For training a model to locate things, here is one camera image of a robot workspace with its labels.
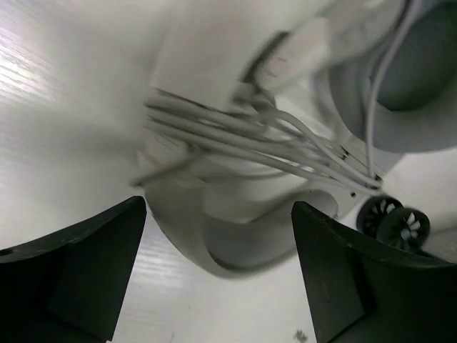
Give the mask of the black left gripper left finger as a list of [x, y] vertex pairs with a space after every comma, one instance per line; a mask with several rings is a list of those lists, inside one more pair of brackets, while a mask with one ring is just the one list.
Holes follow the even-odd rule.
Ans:
[[110, 342], [146, 222], [135, 196], [1, 250], [2, 342]]

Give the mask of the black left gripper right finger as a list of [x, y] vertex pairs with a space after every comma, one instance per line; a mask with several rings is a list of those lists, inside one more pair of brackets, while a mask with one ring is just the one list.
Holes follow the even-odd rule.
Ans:
[[454, 342], [456, 265], [395, 249], [305, 202], [291, 211], [318, 342]]

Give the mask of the grey suitcase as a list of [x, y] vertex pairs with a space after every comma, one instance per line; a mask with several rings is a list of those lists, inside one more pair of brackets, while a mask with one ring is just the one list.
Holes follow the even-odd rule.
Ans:
[[371, 197], [363, 204], [356, 218], [356, 228], [393, 248], [421, 254], [431, 223], [423, 212], [381, 195]]

